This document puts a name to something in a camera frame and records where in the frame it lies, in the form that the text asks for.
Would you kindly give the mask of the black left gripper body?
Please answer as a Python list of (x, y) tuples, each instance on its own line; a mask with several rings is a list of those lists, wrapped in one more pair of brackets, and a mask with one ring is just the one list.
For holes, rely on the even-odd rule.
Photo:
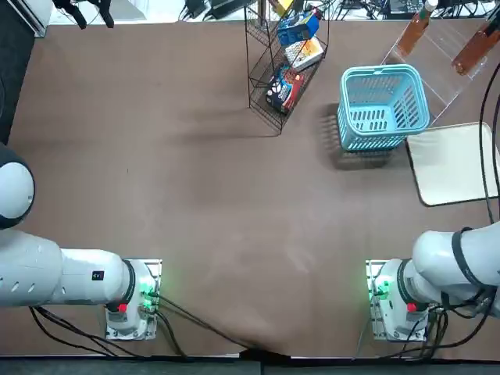
[[(87, 2), (97, 6), (99, 9), (108, 9), (111, 5), (110, 0), (87, 0)], [(69, 7), (71, 5), (70, 0), (53, 0), (52, 3), (58, 9)]]

